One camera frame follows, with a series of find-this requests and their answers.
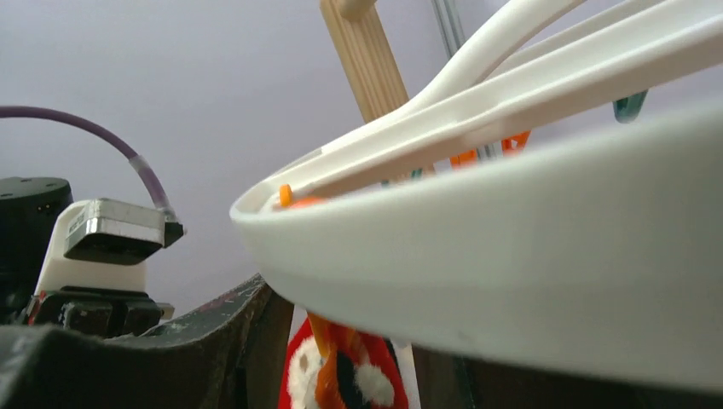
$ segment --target wooden stick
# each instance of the wooden stick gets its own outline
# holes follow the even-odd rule
[[[377,0],[339,0],[339,14],[349,21],[359,21]]]
[[[401,107],[409,101],[409,96],[373,2],[368,2],[369,9],[356,21],[346,20],[341,15],[344,3],[363,2],[321,0],[321,14],[361,117],[365,122],[371,122]],[[422,171],[426,175],[433,174],[434,167],[430,164]],[[407,173],[391,177],[390,181],[403,181],[409,177]]]

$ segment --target black motor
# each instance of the black motor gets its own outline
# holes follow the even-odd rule
[[[51,177],[0,179],[0,320],[15,319],[38,282],[58,215],[71,203],[70,183]]]

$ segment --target metal rod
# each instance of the metal rod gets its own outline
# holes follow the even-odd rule
[[[462,29],[460,13],[457,11],[455,0],[431,0],[434,14],[437,17],[439,31],[442,34],[444,48],[447,50],[447,57],[452,58],[462,44],[465,43],[467,37]],[[495,147],[493,145],[485,145],[481,151],[487,158],[494,158]]]

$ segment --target cable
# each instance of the cable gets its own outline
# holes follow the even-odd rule
[[[159,178],[156,176],[151,166],[146,162],[143,156],[139,155],[132,147],[120,139],[110,130],[90,122],[88,119],[80,118],[71,113],[56,111],[55,109],[41,107],[23,107],[23,106],[0,106],[0,118],[34,118],[46,119],[61,124],[74,126],[108,142],[125,156],[133,169],[136,170],[138,176],[141,177],[143,185],[151,196],[153,205],[156,209],[162,210],[169,222],[175,222],[176,212],[171,207],[171,202],[166,195]]]

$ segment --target purple cable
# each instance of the purple cable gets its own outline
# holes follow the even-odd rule
[[[0,106],[0,118],[35,118],[47,119],[49,121],[59,122],[61,124],[71,125],[80,128],[86,132],[98,136],[102,140],[108,142],[119,150],[134,166],[136,172],[141,177],[143,185],[146,186],[148,193],[151,195],[153,204],[166,212],[173,215],[173,209],[168,201],[168,196],[161,185],[158,177],[153,169],[143,161],[141,155],[132,147],[120,139],[110,130],[90,122],[88,119],[80,118],[71,113],[56,111],[55,109],[40,107],[21,107],[21,106]]]

